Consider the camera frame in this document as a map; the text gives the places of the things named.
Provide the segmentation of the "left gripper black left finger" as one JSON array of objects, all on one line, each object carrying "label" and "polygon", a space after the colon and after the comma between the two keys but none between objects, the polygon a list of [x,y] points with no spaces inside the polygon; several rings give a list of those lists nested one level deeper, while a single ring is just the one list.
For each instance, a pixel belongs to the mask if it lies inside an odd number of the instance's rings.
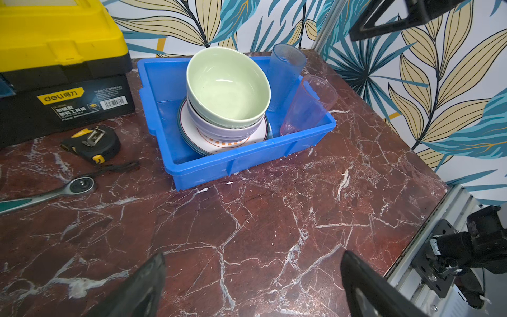
[{"label": "left gripper black left finger", "polygon": [[165,257],[157,253],[86,315],[156,316],[165,281]]}]

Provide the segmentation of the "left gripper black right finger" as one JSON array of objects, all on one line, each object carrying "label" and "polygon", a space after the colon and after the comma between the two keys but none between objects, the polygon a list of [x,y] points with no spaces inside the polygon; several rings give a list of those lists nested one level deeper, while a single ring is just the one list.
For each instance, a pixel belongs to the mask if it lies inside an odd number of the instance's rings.
[{"label": "left gripper black right finger", "polygon": [[340,270],[351,316],[426,315],[353,252],[344,252]]}]

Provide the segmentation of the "pink translucent plastic cup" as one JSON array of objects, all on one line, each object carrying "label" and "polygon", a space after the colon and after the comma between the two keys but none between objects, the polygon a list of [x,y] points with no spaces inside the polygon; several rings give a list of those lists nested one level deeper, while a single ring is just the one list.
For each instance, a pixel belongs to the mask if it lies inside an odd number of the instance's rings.
[{"label": "pink translucent plastic cup", "polygon": [[280,134],[286,136],[314,128],[335,106],[339,94],[329,81],[305,75],[282,123]]}]

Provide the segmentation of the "grey translucent plastic cup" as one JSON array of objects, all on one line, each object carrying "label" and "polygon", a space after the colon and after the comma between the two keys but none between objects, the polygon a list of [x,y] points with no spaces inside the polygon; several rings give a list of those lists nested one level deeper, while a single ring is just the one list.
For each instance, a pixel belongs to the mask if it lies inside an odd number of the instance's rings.
[{"label": "grey translucent plastic cup", "polygon": [[274,46],[267,75],[271,88],[268,111],[277,112],[282,108],[306,62],[306,56],[294,46],[288,44]]}]

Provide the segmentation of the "white plate green rim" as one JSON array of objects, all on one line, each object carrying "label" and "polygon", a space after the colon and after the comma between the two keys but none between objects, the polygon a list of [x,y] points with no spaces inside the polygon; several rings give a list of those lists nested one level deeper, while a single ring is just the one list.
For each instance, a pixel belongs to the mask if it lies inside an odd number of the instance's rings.
[{"label": "white plate green rim", "polygon": [[[190,115],[187,111],[187,108],[185,105],[182,105],[178,112],[178,124],[180,133],[182,134],[183,139],[187,142],[187,144],[196,152],[203,156],[210,156],[218,153],[223,153],[225,151],[233,150],[233,149],[216,149],[214,147],[211,147],[210,144],[205,142],[199,132],[197,131],[196,127],[194,126],[194,123],[190,120]],[[272,129],[269,136],[269,139],[273,137],[272,135]]]}]

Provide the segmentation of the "orange patterned small plate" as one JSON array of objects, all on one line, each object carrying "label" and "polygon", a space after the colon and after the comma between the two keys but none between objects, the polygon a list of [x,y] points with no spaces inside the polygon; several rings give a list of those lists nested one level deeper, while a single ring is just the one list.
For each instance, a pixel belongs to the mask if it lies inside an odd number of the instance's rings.
[{"label": "orange patterned small plate", "polygon": [[214,140],[214,139],[211,139],[210,137],[207,137],[206,135],[204,135],[202,132],[200,132],[197,128],[197,131],[199,132],[201,138],[207,142],[208,144],[211,145],[211,147],[214,147],[216,149],[234,149],[234,148],[238,148],[238,147],[241,147],[241,146],[247,146],[247,145],[251,145],[251,144],[255,144],[255,143],[259,143],[259,142],[262,142],[262,141],[265,141],[267,139],[269,139],[269,136],[270,136],[270,133],[271,133],[271,126],[269,124],[269,135],[264,139],[262,136],[254,136],[254,137],[249,137],[248,139],[246,140],[243,140],[243,141],[239,141],[239,142],[233,142],[233,143],[226,143],[224,141],[217,141],[217,140]]}]

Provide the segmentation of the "stack of lilac bowls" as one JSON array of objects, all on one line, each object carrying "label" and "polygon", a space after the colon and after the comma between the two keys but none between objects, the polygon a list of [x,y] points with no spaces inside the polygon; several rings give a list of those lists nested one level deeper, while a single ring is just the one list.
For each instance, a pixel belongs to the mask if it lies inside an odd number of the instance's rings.
[{"label": "stack of lilac bowls", "polygon": [[210,137],[211,139],[224,141],[226,143],[233,143],[243,141],[249,137],[254,136],[262,136],[265,139],[269,135],[270,128],[266,116],[264,116],[254,125],[247,128],[223,128],[208,122],[202,116],[200,116],[187,99],[183,101],[183,105],[186,106],[187,111],[190,115],[190,120],[194,123],[194,126],[200,132],[202,132],[207,137]]}]

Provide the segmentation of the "pale green bowl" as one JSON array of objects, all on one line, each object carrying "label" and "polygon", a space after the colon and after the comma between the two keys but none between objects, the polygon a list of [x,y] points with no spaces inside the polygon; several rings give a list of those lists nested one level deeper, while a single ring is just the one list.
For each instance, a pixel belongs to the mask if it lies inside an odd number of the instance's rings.
[{"label": "pale green bowl", "polygon": [[256,124],[267,112],[271,87],[254,60],[224,47],[195,54],[186,69],[187,99],[208,122],[227,129]]}]

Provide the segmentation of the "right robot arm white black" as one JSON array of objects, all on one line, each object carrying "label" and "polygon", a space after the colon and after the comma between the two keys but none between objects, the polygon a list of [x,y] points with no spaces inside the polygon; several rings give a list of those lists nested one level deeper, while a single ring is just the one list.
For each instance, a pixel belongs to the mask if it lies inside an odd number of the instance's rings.
[{"label": "right robot arm white black", "polygon": [[[353,41],[376,38],[384,34],[417,31],[419,26],[438,20],[443,14],[450,17],[470,5],[468,1],[406,1],[406,18],[378,25],[377,20],[392,5],[392,1],[371,1],[350,30]],[[436,101],[427,115],[433,117],[434,111],[443,104],[462,95],[475,86],[478,78],[486,73],[499,51],[506,47],[506,31],[501,31],[484,40],[471,53],[455,66],[444,80],[436,94]],[[471,109],[482,104],[481,121],[473,127],[460,123],[454,130],[439,132],[449,110],[425,129],[417,132],[417,143],[426,144],[429,149],[442,153],[440,164],[448,157],[465,154],[492,153],[498,137],[506,135],[506,125],[500,122],[503,115],[498,108],[506,103],[505,92],[489,101],[470,100],[456,104],[456,109]],[[483,268],[493,274],[506,272],[506,204],[487,203],[486,206],[467,218],[467,231],[433,233],[415,257],[426,260],[430,268],[438,273],[453,276],[462,275],[471,268]]]}]

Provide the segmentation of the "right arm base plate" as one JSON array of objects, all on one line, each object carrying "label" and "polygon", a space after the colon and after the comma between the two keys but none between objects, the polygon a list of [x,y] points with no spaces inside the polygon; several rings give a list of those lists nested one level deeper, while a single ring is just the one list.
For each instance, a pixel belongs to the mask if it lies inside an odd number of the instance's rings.
[{"label": "right arm base plate", "polygon": [[466,273],[471,260],[470,234],[457,231],[447,220],[439,220],[411,266],[422,282],[443,299],[457,276]]}]

